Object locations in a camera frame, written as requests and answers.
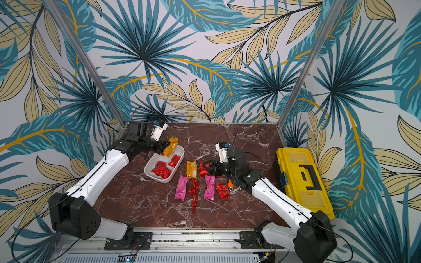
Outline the white plastic storage box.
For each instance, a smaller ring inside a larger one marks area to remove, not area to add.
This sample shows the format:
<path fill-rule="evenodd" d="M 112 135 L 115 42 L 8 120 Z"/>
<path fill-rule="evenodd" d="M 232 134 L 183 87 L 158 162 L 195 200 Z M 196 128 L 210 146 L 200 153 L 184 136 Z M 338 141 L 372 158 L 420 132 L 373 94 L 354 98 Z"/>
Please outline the white plastic storage box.
<path fill-rule="evenodd" d="M 163 184 L 170 182 L 182 163 L 184 153 L 184 148 L 178 145 L 169 157 L 153 154 L 144 168 L 145 175 Z"/>

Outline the pink tea bag packet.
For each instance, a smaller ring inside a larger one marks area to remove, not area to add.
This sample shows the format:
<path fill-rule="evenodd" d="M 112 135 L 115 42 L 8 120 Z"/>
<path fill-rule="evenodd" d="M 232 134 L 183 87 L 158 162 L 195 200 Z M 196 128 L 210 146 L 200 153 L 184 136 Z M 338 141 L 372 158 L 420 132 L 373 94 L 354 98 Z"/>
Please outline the pink tea bag packet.
<path fill-rule="evenodd" d="M 206 190 L 204 194 L 204 198 L 210 201 L 214 200 L 215 195 L 215 187 L 216 187 L 216 178 L 215 176 L 206 175 Z"/>

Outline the small red tea bag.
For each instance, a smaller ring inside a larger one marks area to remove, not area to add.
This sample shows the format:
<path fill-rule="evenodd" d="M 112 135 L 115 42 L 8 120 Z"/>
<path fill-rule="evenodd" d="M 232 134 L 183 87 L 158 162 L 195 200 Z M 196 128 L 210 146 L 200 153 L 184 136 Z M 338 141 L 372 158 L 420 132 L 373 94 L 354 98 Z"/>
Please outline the small red tea bag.
<path fill-rule="evenodd" d="M 192 186 L 190 187 L 189 194 L 196 196 L 198 193 L 199 182 L 197 179 L 193 179 Z"/>

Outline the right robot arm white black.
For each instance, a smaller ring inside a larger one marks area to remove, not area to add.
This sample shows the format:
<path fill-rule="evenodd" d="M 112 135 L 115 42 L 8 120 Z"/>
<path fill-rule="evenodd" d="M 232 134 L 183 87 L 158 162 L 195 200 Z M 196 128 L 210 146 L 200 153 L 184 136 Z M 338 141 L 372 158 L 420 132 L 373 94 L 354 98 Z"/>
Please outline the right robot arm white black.
<path fill-rule="evenodd" d="M 304 263 L 324 263 L 337 248 L 331 221 L 322 212 L 313 212 L 289 198 L 259 171 L 251 169 L 244 152 L 228 143 L 216 144 L 219 158 L 209 161 L 210 174 L 230 179 L 239 189 L 269 206 L 287 223 L 273 222 L 259 230 L 264 241 L 295 252 Z"/>

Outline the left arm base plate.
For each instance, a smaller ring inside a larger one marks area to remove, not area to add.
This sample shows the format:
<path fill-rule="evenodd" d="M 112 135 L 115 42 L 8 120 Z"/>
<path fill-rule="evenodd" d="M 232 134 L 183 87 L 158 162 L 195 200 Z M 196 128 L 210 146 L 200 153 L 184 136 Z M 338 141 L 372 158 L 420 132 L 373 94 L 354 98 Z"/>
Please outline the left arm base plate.
<path fill-rule="evenodd" d="M 152 232 L 133 232 L 122 240 L 107 240 L 104 249 L 106 251 L 148 251 L 151 246 Z"/>

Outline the long thin red tea bag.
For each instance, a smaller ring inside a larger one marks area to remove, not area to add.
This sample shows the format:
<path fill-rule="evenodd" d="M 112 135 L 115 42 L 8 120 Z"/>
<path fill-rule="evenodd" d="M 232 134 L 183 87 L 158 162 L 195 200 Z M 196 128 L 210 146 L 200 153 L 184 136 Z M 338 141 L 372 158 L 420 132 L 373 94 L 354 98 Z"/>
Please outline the long thin red tea bag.
<path fill-rule="evenodd" d="M 197 209 L 197 196 L 193 195 L 192 214 L 196 213 L 196 209 Z"/>

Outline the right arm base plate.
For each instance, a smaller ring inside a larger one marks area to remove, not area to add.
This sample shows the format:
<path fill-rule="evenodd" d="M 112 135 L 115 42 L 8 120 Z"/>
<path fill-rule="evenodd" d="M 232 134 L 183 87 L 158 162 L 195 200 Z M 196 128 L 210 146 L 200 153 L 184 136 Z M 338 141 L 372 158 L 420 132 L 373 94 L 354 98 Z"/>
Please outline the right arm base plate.
<path fill-rule="evenodd" d="M 240 243 L 241 249 L 283 249 L 282 246 L 269 244 L 261 234 L 255 231 L 241 231 L 236 241 Z"/>

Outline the yellow orange tea bag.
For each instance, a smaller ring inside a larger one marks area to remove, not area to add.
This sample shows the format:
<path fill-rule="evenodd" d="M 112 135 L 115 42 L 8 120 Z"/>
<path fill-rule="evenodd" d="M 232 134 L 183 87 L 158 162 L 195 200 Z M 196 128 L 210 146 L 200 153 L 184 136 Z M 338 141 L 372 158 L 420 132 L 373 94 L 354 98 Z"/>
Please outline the yellow orange tea bag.
<path fill-rule="evenodd" d="M 187 161 L 186 176 L 197 179 L 197 163 L 196 161 Z"/>

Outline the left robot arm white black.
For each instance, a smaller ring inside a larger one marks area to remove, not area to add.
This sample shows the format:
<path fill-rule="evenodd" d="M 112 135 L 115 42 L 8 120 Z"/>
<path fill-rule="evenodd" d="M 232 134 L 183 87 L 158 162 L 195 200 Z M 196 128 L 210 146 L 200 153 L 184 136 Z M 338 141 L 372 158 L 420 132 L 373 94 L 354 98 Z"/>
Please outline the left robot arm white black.
<path fill-rule="evenodd" d="M 164 121 L 148 124 L 131 121 L 128 131 L 106 150 L 100 162 L 75 186 L 49 199 L 49 212 L 54 231 L 80 240 L 104 238 L 129 245 L 134 231 L 125 223 L 101 217 L 93 208 L 111 180 L 141 153 L 162 154 L 170 145 L 161 139 L 168 125 Z"/>

